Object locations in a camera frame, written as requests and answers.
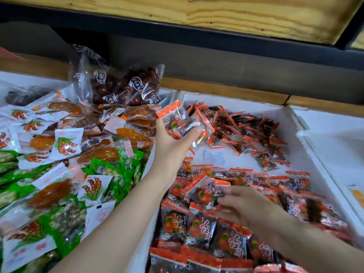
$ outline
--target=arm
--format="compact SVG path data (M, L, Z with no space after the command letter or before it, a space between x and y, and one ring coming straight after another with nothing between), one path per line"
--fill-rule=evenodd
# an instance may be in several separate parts
M52 273L124 272L154 211L175 180L186 151L201 133L194 128L180 140L157 120L155 156L147 175L119 206Z
M225 193L218 199L225 208L217 216L248 227L309 273L362 272L364 252L295 219L254 188L232 186Z

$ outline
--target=pile of snacks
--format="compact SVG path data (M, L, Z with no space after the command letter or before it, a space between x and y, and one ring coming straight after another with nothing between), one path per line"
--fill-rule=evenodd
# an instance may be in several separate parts
M185 110L176 101L157 115L174 138L195 126L203 127L190 147L193 155L201 144L212 149L230 147L238 156L253 157L261 172L194 165L193 156L185 157L161 202L161 228L150 248L149 273L183 272L185 268L193 272L305 272L247 227L214 216L213 211L221 208L216 199L224 195L222 186L251 186L290 215L354 245L350 227L335 207L311 192L310 174L290 170L288 146L278 136L278 123L245 112L232 114L220 105L203 102Z
M57 91L10 88L0 108L1 272L48 272L137 185L163 70L81 69Z

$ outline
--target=hand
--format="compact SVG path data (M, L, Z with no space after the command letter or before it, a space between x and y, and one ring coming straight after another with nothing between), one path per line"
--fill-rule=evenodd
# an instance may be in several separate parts
M223 209L215 216L248 227L270 246L276 244L277 234L283 232L294 218L271 202L253 187L223 187L224 197L217 199Z
M188 148L201 134L202 127L195 127L182 139L175 140L167 133L161 119L157 119L156 126L155 155L150 171L157 172L166 177L169 182L173 182Z

